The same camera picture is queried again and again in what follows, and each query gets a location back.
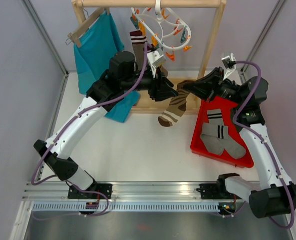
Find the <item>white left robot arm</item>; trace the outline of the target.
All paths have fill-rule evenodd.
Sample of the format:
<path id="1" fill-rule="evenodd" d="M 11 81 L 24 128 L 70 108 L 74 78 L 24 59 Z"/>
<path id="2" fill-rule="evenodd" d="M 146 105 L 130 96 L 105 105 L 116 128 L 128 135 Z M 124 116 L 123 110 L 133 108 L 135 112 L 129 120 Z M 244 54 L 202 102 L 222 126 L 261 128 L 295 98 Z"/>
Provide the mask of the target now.
<path id="1" fill-rule="evenodd" d="M 109 198 L 109 192 L 100 189 L 95 179 L 70 157 L 72 150 L 98 120 L 125 98 L 125 93 L 147 91 L 156 102 L 177 96 L 173 84 L 160 70 L 164 62 L 163 52 L 156 49 L 145 55 L 139 69 L 133 53 L 117 52 L 65 125 L 47 140 L 34 143 L 41 160 L 69 185 L 70 199 Z"/>

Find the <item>beige sock maroon striped cuff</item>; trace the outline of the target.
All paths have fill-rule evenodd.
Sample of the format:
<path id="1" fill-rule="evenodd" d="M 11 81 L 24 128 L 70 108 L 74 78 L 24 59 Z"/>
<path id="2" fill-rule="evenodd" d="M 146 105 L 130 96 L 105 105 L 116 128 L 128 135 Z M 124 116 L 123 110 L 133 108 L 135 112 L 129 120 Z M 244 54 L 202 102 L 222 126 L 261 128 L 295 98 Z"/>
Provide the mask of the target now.
<path id="1" fill-rule="evenodd" d="M 136 62 L 138 65 L 142 65 L 144 60 L 144 44 L 147 42 L 147 38 L 140 30 L 132 31 L 129 35 Z"/>

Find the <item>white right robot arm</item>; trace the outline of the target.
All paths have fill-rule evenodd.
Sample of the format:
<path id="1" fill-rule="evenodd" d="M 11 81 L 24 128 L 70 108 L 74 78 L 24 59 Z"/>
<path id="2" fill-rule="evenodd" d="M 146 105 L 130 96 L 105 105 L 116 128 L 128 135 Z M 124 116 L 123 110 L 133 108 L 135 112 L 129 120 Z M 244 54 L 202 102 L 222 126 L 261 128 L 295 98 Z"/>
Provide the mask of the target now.
<path id="1" fill-rule="evenodd" d="M 236 173 L 222 174 L 217 179 L 216 192 L 226 198 L 235 194 L 248 202 L 257 218 L 290 214 L 296 209 L 296 184 L 280 163 L 268 137 L 260 104 L 267 99 L 268 82 L 257 76 L 238 85 L 225 78 L 221 67 L 205 77 L 186 82 L 183 89 L 201 100 L 213 101 L 216 97 L 236 103 L 231 110 L 231 121 L 237 128 L 254 162 L 259 184 L 244 180 Z"/>

